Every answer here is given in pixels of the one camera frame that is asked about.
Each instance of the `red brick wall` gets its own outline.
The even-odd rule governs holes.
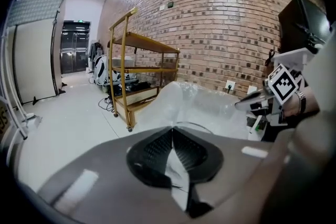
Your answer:
[[[173,8],[159,11],[170,1]],[[130,18],[129,29],[180,49],[178,80],[215,90],[223,90],[226,80],[233,80],[234,94],[244,97],[249,85],[261,86],[268,52],[280,45],[277,15],[289,1],[106,0],[98,37],[106,45],[109,26],[136,6],[139,12]],[[323,0],[311,1],[324,9]],[[113,55],[119,54],[120,46],[114,45]],[[135,60],[137,65],[155,66],[161,56],[138,50]],[[155,83],[154,76],[141,78]]]

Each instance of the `tiled floor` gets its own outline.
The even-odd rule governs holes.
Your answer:
[[[101,87],[90,84],[92,74],[63,75],[66,93],[24,105],[27,112],[43,117],[37,130],[24,142],[18,178],[34,191],[57,170],[90,148],[132,133],[120,118],[98,107],[107,97]]]

